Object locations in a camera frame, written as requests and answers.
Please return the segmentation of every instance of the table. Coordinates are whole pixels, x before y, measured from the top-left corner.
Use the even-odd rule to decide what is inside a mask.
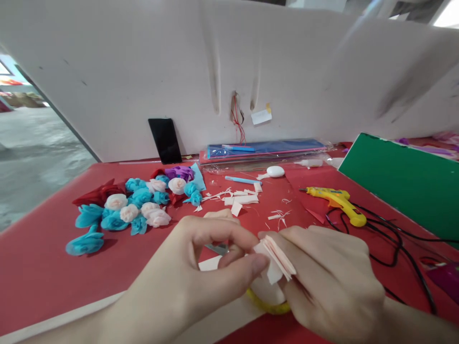
[[[0,336],[126,290],[181,217],[191,214],[203,216],[207,211],[224,208],[223,202],[219,201],[205,201],[202,204],[204,210],[200,213],[193,213],[195,208],[191,204],[169,206],[167,211],[173,220],[167,227],[150,228],[143,236],[130,236],[129,230],[105,232],[106,243],[99,252],[82,257],[72,257],[65,253],[67,242],[86,232],[85,229],[74,226],[79,212],[71,204],[73,199],[111,178],[115,178],[117,182],[130,177],[149,179],[150,174],[157,168],[163,166],[155,163],[95,164],[0,236]],[[335,183],[346,183],[346,187],[352,189],[351,196],[357,195],[358,185],[352,184],[350,180],[341,180],[340,178],[346,177],[331,167],[324,169],[331,177],[330,185],[322,186],[334,187]],[[249,174],[252,177],[257,175],[256,172]],[[248,178],[242,173],[234,176]],[[246,184],[226,181],[223,175],[204,173],[204,180],[208,187],[204,193],[215,194],[229,186],[234,191],[248,188]],[[308,183],[312,182],[314,177],[311,175],[307,180]],[[301,178],[296,178],[295,183],[301,183]],[[263,180],[260,203],[250,204],[241,210],[241,224],[254,233],[267,230],[267,226],[271,230],[277,230],[277,223],[267,220],[271,211],[276,209],[292,210],[286,217],[288,226],[307,227],[317,224],[317,220],[305,211],[301,197],[303,196],[298,196],[286,178]],[[354,200],[357,203],[377,201],[370,200],[369,197],[374,196],[367,192],[358,194]],[[285,204],[282,202],[284,198],[292,201]],[[396,218],[402,228],[412,233],[430,236],[389,206],[377,202],[377,212],[381,215]],[[372,253],[381,255],[383,259],[390,259],[388,244],[379,236],[364,231],[353,234],[362,237],[369,244]],[[447,244],[429,243],[427,246],[409,240],[406,242],[406,247],[416,259],[422,255],[431,255],[426,251],[426,248],[431,248],[450,259],[459,260],[459,252]],[[204,249],[201,261],[214,256],[215,253]],[[399,265],[393,269],[373,262],[372,265],[377,278],[407,304],[428,310],[428,303],[407,259],[401,257]],[[459,306],[427,277],[426,279],[437,302],[439,315],[459,324]],[[247,338],[252,337],[257,338],[257,341],[266,340],[270,343],[307,340],[311,341],[309,343],[325,342],[297,324],[291,314],[264,315],[221,342],[247,341]]]

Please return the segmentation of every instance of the green board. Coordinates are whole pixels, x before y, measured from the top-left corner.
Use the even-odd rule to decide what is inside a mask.
[[[436,236],[459,240],[459,162],[362,133],[339,171]]]

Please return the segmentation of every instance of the pink paper rose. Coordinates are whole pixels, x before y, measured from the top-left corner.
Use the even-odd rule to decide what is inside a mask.
[[[147,202],[142,205],[140,211],[142,212],[143,217],[148,218],[148,214],[153,210],[161,209],[159,204],[153,202]]]
[[[173,178],[169,181],[169,189],[177,195],[181,195],[185,193],[185,179],[182,178]]]
[[[171,221],[171,217],[162,209],[152,210],[148,214],[147,224],[155,228],[166,226]]]
[[[128,199],[125,194],[116,193],[114,195],[108,196],[107,201],[105,202],[105,207],[110,210],[121,210],[121,208],[128,205]]]
[[[121,220],[127,223],[132,222],[137,217],[138,214],[139,214],[139,210],[133,204],[123,207],[120,210]]]
[[[166,192],[166,183],[161,180],[150,179],[146,183],[148,190],[153,194],[155,191]]]

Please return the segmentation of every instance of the white partition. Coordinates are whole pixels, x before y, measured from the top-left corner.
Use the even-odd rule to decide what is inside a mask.
[[[235,141],[422,136],[459,125],[459,32],[231,0],[4,0],[0,42],[102,161]],[[254,127],[271,103],[273,119]]]

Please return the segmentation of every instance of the yellow wire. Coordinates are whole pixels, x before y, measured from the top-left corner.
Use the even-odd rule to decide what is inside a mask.
[[[287,301],[281,303],[280,305],[270,305],[261,300],[252,289],[247,289],[247,296],[252,300],[252,302],[260,308],[262,311],[273,315],[282,315],[290,312],[290,306]]]

